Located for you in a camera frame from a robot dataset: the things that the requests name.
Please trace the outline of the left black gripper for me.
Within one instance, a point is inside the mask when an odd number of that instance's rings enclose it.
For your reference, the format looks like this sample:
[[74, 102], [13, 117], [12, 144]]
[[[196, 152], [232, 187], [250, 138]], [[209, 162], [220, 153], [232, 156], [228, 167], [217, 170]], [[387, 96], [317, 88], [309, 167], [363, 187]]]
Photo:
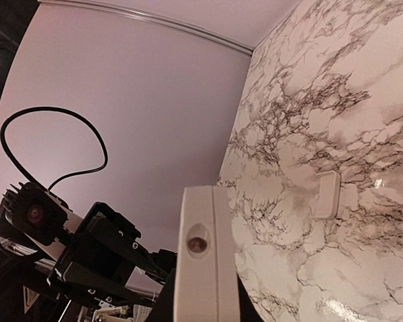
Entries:
[[48, 284], [66, 298], [98, 308], [101, 301], [119, 307], [152, 306], [153, 301], [126, 288], [135, 268], [159, 284], [169, 279], [175, 254], [149, 252], [141, 233], [105, 203], [95, 203], [49, 274]]

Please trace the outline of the white remote control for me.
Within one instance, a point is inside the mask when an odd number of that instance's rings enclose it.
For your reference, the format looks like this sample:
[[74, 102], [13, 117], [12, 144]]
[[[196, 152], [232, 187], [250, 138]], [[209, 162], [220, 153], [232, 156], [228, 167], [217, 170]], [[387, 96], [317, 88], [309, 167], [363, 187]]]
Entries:
[[230, 207], [222, 187], [193, 186], [184, 190], [173, 319], [240, 319]]

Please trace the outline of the white battery compartment cover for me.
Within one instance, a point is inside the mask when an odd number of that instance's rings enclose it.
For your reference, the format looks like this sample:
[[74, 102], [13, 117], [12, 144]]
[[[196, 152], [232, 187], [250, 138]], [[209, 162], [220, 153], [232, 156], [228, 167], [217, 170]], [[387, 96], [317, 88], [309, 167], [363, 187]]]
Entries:
[[338, 211], [341, 176], [334, 170], [319, 172], [316, 175], [319, 189], [316, 198], [314, 217], [331, 219]]

